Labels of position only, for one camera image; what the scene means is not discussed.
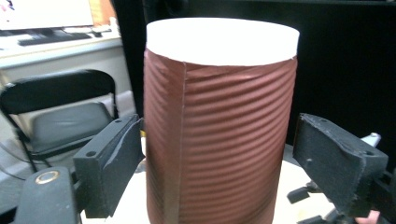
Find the white desk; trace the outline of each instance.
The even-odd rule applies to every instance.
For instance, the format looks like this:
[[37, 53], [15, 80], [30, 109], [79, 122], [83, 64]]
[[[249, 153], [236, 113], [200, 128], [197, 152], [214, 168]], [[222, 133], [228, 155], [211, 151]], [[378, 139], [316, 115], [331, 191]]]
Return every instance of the white desk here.
[[[334, 208], [323, 194], [310, 194], [310, 198], [290, 204], [287, 194], [309, 181], [310, 178], [301, 167], [282, 161], [273, 224], [295, 224], [318, 215], [326, 217]], [[114, 217], [87, 219], [82, 215], [82, 223], [150, 224], [146, 196], [146, 172], [135, 174], [122, 195]]]
[[0, 50], [0, 81], [3, 83], [32, 75], [42, 75], [71, 69], [98, 69], [109, 73], [116, 81], [117, 92], [130, 91], [130, 81], [118, 35], [104, 33], [75, 41], [28, 47], [17, 45], [10, 38], [8, 49]]

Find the black mechanical arm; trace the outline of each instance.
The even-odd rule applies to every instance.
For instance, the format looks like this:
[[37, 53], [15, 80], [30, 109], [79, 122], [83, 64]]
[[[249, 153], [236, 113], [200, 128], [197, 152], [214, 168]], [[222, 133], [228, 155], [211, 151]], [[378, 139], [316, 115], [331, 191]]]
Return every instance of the black mechanical arm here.
[[381, 223], [396, 223], [396, 170], [386, 170], [388, 156], [327, 119], [300, 115], [293, 157], [312, 179], [288, 195], [292, 203], [323, 192], [335, 210], [325, 219], [301, 223], [353, 223], [352, 217], [380, 212]]
[[[79, 214], [114, 214], [129, 179], [144, 158], [137, 116], [118, 119], [74, 158], [77, 177], [63, 167], [40, 171], [26, 180], [15, 223], [79, 223]], [[291, 202], [307, 192], [323, 192], [336, 211], [326, 219], [300, 223], [353, 223], [378, 210], [382, 223], [396, 223], [396, 171], [386, 171], [388, 156], [329, 120], [302, 114], [293, 157], [313, 182], [289, 195]]]

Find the cylindrical foam block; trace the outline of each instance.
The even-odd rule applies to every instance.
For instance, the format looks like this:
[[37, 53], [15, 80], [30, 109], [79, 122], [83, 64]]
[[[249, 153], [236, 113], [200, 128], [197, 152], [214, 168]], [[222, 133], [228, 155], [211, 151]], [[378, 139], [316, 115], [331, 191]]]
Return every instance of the cylindrical foam block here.
[[189, 18], [148, 25], [148, 216], [157, 223], [272, 223], [298, 31]]

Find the keyboard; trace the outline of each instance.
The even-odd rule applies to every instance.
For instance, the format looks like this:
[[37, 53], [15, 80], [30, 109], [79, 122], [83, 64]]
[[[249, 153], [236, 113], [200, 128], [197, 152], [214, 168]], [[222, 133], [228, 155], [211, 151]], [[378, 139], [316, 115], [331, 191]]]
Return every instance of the keyboard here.
[[18, 44], [21, 46], [29, 46], [29, 45], [39, 45], [39, 44], [49, 44], [56, 42], [64, 42], [70, 40], [80, 40], [80, 39], [89, 39], [92, 38], [90, 35], [83, 33], [73, 33], [66, 35], [51, 35], [33, 39], [21, 39], [18, 40]]

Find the white circular top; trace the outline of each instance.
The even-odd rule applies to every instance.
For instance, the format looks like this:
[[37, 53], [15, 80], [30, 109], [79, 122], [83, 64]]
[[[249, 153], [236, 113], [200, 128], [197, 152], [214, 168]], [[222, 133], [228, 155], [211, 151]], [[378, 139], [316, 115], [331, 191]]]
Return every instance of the white circular top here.
[[147, 48], [164, 57], [205, 65], [265, 65], [297, 55], [299, 32], [264, 21], [183, 18], [147, 27]]

